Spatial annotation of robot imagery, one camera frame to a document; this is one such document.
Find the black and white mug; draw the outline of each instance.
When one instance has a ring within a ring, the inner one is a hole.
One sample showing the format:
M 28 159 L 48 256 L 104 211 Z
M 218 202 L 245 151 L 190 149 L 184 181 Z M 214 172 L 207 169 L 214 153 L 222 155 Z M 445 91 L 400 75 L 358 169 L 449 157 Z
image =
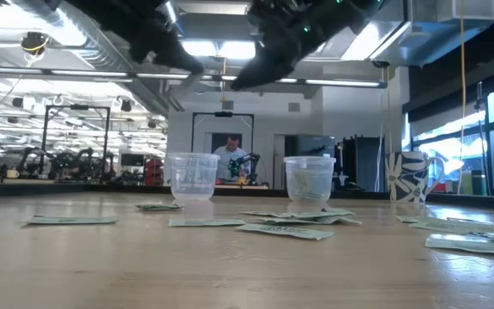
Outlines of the black and white mug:
M 428 167 L 436 161 L 442 162 L 442 172 L 429 188 Z M 386 178 L 390 201 L 424 203 L 428 194 L 443 180 L 445 175 L 443 164 L 442 159 L 429 158 L 427 154 L 419 151 L 389 154 L 386 160 Z

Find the person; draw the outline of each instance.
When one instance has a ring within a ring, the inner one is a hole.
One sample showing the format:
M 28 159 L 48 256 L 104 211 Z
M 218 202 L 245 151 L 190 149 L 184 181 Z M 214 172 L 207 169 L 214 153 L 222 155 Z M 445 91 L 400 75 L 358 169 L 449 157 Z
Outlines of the person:
M 228 169 L 228 164 L 230 163 L 230 160 L 236 160 L 247 155 L 247 153 L 239 147 L 239 138 L 236 136 L 229 136 L 226 145 L 218 147 L 213 154 L 220 156 L 216 178 L 229 182 L 238 180 L 238 176 L 232 177 L 232 173 L 230 173 L 230 170 Z M 249 163 L 244 164 L 239 175 L 244 176 L 249 173 L 249 171 Z

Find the plastic container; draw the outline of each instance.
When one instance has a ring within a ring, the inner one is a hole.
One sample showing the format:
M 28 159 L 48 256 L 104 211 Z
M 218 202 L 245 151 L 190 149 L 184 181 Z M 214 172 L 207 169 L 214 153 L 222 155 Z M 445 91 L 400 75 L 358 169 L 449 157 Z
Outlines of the plastic container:
M 216 154 L 168 154 L 166 164 L 171 167 L 171 192 L 176 199 L 208 200 L 214 193 Z
M 295 202 L 327 202 L 331 196 L 335 158 L 286 157 L 287 193 Z

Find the man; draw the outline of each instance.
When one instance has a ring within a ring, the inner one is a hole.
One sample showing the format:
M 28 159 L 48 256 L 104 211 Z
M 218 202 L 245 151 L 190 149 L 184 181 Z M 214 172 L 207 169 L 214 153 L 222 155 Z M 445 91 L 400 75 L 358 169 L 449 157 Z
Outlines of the man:
M 216 178 L 223 179 L 227 182 L 234 182 L 238 180 L 238 176 L 232 177 L 232 174 L 228 169 L 228 164 L 230 163 L 230 160 L 236 160 L 243 157 L 244 155 L 247 155 L 247 153 L 239 147 L 239 138 L 235 136 L 229 136 L 228 140 L 226 141 L 226 145 L 218 147 L 213 152 L 213 154 L 220 156 Z M 249 171 L 250 164 L 247 163 L 242 166 L 240 175 L 244 176 L 245 174 L 249 173 Z

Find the table surface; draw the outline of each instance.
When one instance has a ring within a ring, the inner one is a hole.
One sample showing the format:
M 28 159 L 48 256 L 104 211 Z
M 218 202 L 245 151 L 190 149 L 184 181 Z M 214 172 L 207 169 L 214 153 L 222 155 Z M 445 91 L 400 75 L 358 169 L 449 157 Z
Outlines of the table surface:
M 425 248 L 430 231 L 396 215 L 494 221 L 494 211 L 332 200 L 355 226 L 321 241 L 169 219 L 316 211 L 285 198 L 213 197 L 180 211 L 135 203 L 171 196 L 81 193 L 0 198 L 0 308 L 494 308 L 494 256 Z M 116 225 L 24 227 L 32 215 L 116 215 Z

